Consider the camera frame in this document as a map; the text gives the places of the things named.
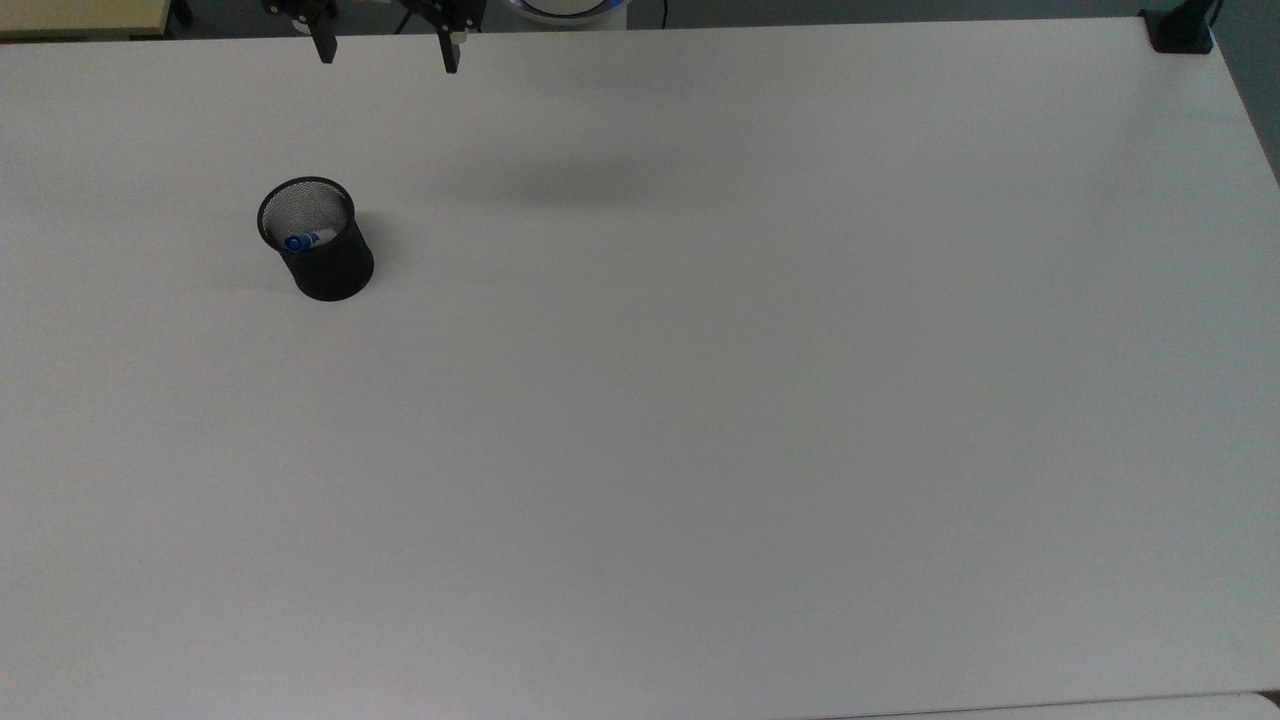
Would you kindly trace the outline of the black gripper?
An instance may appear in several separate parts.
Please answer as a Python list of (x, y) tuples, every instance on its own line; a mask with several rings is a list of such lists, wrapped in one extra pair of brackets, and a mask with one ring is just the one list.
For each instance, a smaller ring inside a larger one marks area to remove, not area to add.
[(448, 74), (460, 70), (461, 49), (467, 40), (467, 29), (479, 28), (486, 10), (486, 1), (262, 1), (269, 15), (283, 15), (301, 26), (308, 26), (320, 61), (332, 64), (337, 55), (337, 36), (330, 20), (355, 13), (356, 6), (393, 6), (399, 15), (421, 17), (439, 29), (436, 38)]

